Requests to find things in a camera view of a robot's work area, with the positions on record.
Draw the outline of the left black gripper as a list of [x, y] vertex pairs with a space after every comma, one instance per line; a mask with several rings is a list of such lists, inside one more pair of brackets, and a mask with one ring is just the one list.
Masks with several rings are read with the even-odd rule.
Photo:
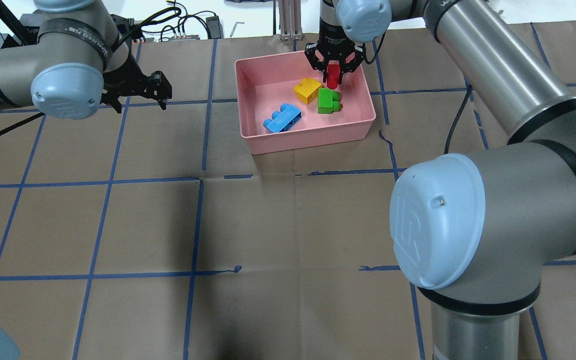
[[151, 75], [142, 71], [122, 72], [119, 70], [103, 73], [102, 104], [110, 106], [121, 114], [121, 97], [142, 97], [157, 102], [162, 110], [167, 109], [167, 102], [173, 98], [173, 86], [167, 76], [160, 70]]

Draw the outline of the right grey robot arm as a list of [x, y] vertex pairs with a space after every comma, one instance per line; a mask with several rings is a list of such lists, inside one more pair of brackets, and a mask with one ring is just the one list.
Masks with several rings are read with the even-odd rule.
[[[573, 8], [576, 0], [563, 0], [555, 13], [569, 20], [563, 12]], [[510, 27], [576, 94], [576, 20]], [[422, 85], [422, 75], [457, 75], [457, 66], [448, 64], [446, 51], [429, 36], [421, 29], [389, 31], [379, 55], [384, 83]], [[430, 301], [419, 290], [416, 300], [408, 291], [407, 300], [398, 269], [359, 271], [361, 265], [397, 264], [386, 241], [392, 242], [386, 194], [394, 180], [387, 173], [350, 172], [386, 169], [391, 161], [401, 177], [404, 168], [439, 157], [464, 93], [384, 95], [386, 105], [374, 96], [377, 117], [364, 140], [294, 151], [294, 164], [286, 168], [299, 178], [295, 221], [305, 274], [300, 360], [420, 360], [420, 344], [423, 358], [431, 359]], [[494, 150], [508, 140], [476, 91], [473, 102], [458, 123], [451, 153]], [[520, 317], [519, 359], [576, 360], [576, 256], [543, 269], [535, 309]]]

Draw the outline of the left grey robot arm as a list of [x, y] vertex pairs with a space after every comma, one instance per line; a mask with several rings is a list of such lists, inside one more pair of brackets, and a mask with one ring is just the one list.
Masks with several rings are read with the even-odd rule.
[[146, 75], [100, 0], [36, 0], [35, 44], [0, 49], [0, 112], [34, 106], [42, 116], [87, 119], [100, 105], [121, 112], [121, 97], [165, 110], [173, 88], [162, 71]]

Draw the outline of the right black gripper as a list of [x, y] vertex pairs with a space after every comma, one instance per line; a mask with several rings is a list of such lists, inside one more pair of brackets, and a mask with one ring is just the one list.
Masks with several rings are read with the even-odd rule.
[[358, 46], [354, 42], [344, 42], [337, 45], [330, 43], [307, 43], [304, 55], [311, 68], [328, 74], [331, 62], [338, 62], [340, 73], [354, 73], [366, 59], [366, 51], [363, 45]]

